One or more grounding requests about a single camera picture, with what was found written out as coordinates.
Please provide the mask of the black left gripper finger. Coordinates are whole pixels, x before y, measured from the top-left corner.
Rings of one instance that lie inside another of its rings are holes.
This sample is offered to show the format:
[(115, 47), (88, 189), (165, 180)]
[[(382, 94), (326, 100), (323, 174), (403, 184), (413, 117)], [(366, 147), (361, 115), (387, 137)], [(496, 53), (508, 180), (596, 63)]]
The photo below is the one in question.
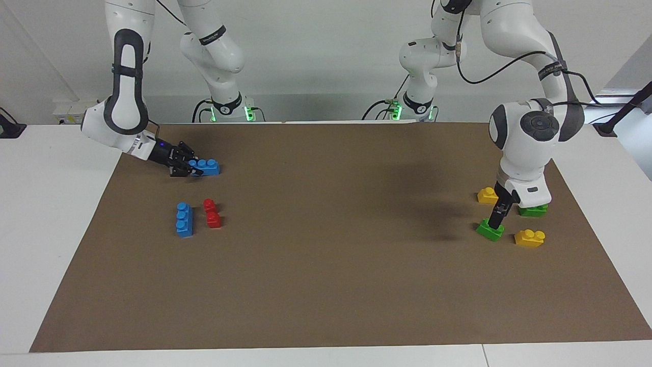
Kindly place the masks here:
[(490, 228), (499, 228), (511, 209), (510, 203), (496, 203), (487, 221)]

